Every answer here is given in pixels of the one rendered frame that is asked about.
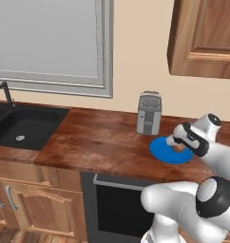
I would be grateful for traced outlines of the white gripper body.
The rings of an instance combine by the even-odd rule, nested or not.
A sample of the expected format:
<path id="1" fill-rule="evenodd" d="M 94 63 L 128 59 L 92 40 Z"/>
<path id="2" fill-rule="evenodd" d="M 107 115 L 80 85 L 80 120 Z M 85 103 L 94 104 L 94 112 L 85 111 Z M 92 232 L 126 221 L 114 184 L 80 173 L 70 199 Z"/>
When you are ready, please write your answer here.
<path id="1" fill-rule="evenodd" d="M 175 140 L 174 140 L 174 137 L 172 135 L 170 135 L 169 137 L 166 138 L 166 144 L 169 145 L 169 146 L 182 146 L 182 143 L 177 143 Z"/>

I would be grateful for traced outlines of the black dishwasher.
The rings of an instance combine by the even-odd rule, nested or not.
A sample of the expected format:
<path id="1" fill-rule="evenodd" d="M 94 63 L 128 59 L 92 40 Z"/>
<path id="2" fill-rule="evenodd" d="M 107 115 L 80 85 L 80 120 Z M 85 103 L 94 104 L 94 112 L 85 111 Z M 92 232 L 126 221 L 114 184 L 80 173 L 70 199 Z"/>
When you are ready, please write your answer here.
<path id="1" fill-rule="evenodd" d="M 141 192 L 93 184 L 95 173 L 81 181 L 88 243 L 140 243 L 154 215 L 141 203 Z"/>

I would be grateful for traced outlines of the grey toaster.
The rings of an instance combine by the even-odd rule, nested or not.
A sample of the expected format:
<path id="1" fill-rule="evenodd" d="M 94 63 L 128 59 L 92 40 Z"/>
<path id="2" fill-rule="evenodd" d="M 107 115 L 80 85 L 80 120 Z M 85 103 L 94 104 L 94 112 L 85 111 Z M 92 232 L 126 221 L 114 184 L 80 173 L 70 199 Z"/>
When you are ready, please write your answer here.
<path id="1" fill-rule="evenodd" d="M 162 97 L 157 91 L 144 91 L 140 95 L 137 115 L 138 134 L 156 136 L 159 134 L 162 116 Z"/>

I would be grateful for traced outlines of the black sink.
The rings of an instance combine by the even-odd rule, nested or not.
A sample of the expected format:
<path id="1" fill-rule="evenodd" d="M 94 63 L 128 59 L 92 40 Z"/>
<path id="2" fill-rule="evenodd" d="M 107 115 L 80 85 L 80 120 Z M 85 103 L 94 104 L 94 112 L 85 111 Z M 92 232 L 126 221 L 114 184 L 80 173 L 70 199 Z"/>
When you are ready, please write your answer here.
<path id="1" fill-rule="evenodd" d="M 0 146 L 41 151 L 68 109 L 0 103 Z"/>

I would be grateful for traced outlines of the grey framed window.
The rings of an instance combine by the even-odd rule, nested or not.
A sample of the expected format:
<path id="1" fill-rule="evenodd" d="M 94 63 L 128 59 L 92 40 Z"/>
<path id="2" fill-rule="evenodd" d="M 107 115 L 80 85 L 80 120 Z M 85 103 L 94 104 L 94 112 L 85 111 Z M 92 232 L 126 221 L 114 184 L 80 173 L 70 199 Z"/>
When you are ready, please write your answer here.
<path id="1" fill-rule="evenodd" d="M 113 96 L 114 0 L 0 0 L 0 84 Z"/>

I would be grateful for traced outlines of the wooden drawer front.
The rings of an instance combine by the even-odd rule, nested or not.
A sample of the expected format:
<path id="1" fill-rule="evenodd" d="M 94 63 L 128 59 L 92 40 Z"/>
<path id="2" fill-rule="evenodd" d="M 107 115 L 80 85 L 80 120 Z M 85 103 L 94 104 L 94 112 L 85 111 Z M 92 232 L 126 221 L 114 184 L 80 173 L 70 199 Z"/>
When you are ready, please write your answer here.
<path id="1" fill-rule="evenodd" d="M 0 178 L 36 182 L 34 167 L 30 164 L 0 160 Z"/>

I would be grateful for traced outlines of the blue plate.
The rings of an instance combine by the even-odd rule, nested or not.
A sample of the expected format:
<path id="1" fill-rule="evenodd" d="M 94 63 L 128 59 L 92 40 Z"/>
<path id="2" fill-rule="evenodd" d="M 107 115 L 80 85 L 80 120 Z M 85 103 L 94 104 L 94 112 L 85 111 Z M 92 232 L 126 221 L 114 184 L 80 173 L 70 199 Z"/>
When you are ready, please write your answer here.
<path id="1" fill-rule="evenodd" d="M 193 158 L 193 153 L 188 148 L 176 152 L 172 146 L 166 143 L 166 137 L 157 137 L 151 141 L 149 151 L 155 159 L 169 164 L 187 163 Z"/>

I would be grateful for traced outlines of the black tap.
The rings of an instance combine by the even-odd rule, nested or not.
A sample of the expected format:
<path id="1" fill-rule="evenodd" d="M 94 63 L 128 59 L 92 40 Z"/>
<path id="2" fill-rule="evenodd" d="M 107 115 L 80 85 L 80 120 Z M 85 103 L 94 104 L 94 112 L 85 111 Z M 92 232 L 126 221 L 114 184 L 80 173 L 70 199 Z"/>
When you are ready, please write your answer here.
<path id="1" fill-rule="evenodd" d="M 3 90 L 4 90 L 4 92 L 5 92 L 5 96 L 6 96 L 6 99 L 7 99 L 8 104 L 9 104 L 11 107 L 14 107 L 14 106 L 15 106 L 15 103 L 14 103 L 14 100 L 11 98 L 10 90 L 9 90 L 8 84 L 7 84 L 6 82 L 2 82 L 2 83 L 0 84 L 0 89 L 3 89 Z"/>

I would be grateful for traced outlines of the wooden wall cupboard door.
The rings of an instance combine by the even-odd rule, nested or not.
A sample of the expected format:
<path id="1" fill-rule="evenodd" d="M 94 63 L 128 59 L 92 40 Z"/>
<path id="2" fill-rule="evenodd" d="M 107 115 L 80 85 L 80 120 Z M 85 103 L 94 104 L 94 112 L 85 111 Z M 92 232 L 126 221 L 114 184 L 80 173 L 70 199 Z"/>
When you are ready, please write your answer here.
<path id="1" fill-rule="evenodd" d="M 174 0 L 169 73 L 230 79 L 230 0 Z"/>

